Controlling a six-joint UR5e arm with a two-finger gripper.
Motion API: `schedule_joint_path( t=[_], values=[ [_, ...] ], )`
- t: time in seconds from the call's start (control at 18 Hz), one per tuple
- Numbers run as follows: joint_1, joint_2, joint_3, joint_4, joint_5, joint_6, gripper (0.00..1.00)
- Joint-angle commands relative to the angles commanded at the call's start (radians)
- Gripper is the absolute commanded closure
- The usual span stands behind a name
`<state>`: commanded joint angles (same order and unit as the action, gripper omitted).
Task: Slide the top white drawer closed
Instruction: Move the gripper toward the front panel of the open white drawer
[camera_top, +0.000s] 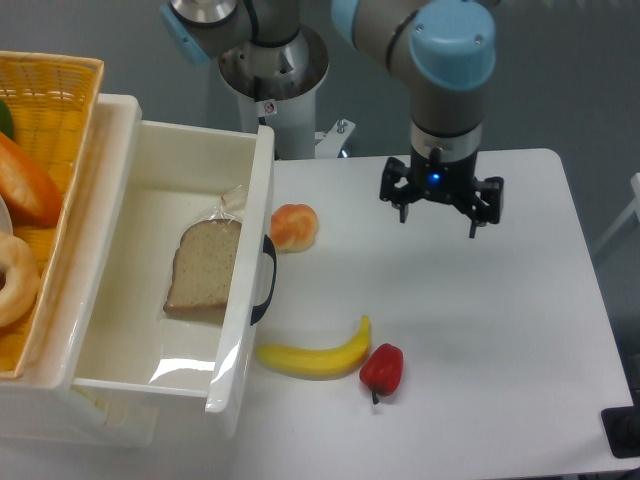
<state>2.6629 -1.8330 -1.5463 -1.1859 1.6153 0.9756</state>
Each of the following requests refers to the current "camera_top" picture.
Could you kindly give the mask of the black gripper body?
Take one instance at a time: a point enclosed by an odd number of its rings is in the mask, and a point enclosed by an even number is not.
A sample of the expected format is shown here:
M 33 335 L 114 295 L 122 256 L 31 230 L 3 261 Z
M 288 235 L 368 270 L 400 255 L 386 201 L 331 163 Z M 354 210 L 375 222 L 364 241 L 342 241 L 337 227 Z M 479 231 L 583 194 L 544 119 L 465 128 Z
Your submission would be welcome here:
M 455 162 L 442 162 L 439 153 L 424 157 L 411 148 L 407 185 L 403 188 L 408 203 L 418 200 L 471 206 L 480 201 L 475 177 L 478 151 Z

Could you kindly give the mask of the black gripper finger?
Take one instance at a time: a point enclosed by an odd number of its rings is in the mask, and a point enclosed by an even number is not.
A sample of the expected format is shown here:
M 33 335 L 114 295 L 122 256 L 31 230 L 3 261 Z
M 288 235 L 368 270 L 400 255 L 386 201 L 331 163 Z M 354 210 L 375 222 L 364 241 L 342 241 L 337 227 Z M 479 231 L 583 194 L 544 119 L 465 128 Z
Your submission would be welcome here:
M 424 189 L 414 181 L 410 167 L 396 157 L 388 157 L 382 171 L 379 198 L 398 211 L 399 221 L 404 224 L 409 206 L 424 199 Z
M 500 176 L 484 180 L 474 177 L 470 186 L 459 195 L 459 211 L 470 220 L 470 239 L 475 238 L 479 228 L 500 222 L 504 203 L 503 190 L 504 179 Z

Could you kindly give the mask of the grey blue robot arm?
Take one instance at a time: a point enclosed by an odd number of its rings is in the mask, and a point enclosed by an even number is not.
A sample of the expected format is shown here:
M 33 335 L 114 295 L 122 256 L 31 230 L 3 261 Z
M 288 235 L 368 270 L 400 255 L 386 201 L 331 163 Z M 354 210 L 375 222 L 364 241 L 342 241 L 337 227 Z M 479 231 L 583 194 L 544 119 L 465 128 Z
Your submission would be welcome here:
M 406 217 L 428 200 L 456 208 L 473 228 L 500 221 L 504 181 L 478 179 L 484 88 L 495 63 L 485 1 L 335 1 L 336 31 L 408 90 L 410 159 L 392 158 L 380 197 Z M 323 39 L 296 1 L 167 1 L 167 31 L 195 64 L 215 60 L 237 98 L 242 126 L 275 131 L 281 159 L 315 156 L 316 92 L 328 72 Z

